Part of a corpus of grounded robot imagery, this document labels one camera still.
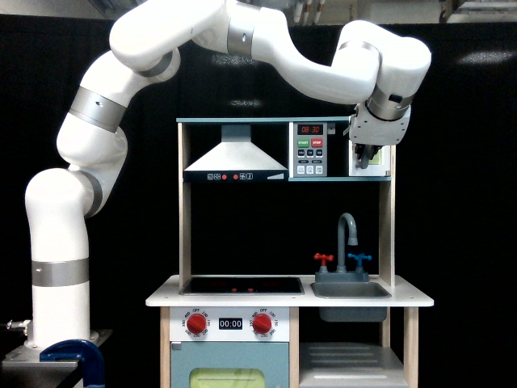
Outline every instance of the blue clamp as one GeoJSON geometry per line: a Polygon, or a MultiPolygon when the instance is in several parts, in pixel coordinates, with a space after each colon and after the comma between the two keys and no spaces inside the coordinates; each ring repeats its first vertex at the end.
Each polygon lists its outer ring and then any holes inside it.
{"type": "Polygon", "coordinates": [[[357,261],[356,272],[363,272],[363,260],[371,260],[372,257],[370,255],[366,256],[364,253],[359,253],[358,255],[354,255],[353,253],[348,254],[349,258],[354,258],[357,261]]]}
{"type": "Polygon", "coordinates": [[[46,348],[40,361],[79,360],[82,362],[84,388],[104,388],[104,359],[93,343],[85,339],[68,339],[46,348]]]}

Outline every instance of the gray faucet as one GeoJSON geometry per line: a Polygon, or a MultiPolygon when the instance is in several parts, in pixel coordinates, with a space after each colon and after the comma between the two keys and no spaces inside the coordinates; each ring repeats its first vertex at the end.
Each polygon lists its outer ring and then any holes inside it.
{"type": "Polygon", "coordinates": [[[357,227],[355,220],[349,213],[341,215],[338,221],[338,267],[335,272],[326,271],[326,267],[321,267],[316,272],[316,282],[339,282],[339,281],[368,281],[366,272],[347,272],[345,267],[345,232],[348,226],[348,245],[357,245],[357,227]]]}
{"type": "Polygon", "coordinates": [[[337,273],[347,271],[345,266],[345,225],[348,225],[348,245],[357,245],[357,227],[355,220],[349,213],[343,213],[338,221],[338,267],[337,273]]]}

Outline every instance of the stovetop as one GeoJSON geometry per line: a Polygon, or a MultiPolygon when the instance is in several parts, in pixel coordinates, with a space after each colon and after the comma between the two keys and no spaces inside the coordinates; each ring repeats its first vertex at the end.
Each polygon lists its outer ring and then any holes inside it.
{"type": "Polygon", "coordinates": [[[297,277],[193,277],[180,295],[301,295],[297,277]]]}

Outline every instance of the blue panel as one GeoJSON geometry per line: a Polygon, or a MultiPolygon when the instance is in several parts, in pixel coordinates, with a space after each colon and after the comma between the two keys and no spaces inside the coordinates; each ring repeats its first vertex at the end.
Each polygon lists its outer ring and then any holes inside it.
{"type": "Polygon", "coordinates": [[[289,344],[279,342],[182,342],[170,351],[170,382],[173,388],[188,388],[196,368],[258,369],[266,388],[289,386],[289,344]]]}

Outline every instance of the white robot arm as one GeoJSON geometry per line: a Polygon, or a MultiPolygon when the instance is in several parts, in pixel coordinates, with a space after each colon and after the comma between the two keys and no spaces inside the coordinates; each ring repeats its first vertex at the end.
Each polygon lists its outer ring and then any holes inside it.
{"type": "Polygon", "coordinates": [[[235,0],[149,0],[128,12],[111,30],[111,51],[82,79],[61,126],[57,147],[69,169],[43,171],[27,187],[34,311],[29,346],[90,338],[84,218],[104,206],[124,163],[127,141],[118,125],[129,101],[175,75],[178,47],[189,40],[270,63],[312,98],[358,104],[351,139],[371,146],[400,141],[431,60],[418,40],[352,22],[332,65],[319,65],[296,50],[283,13],[235,0]]]}

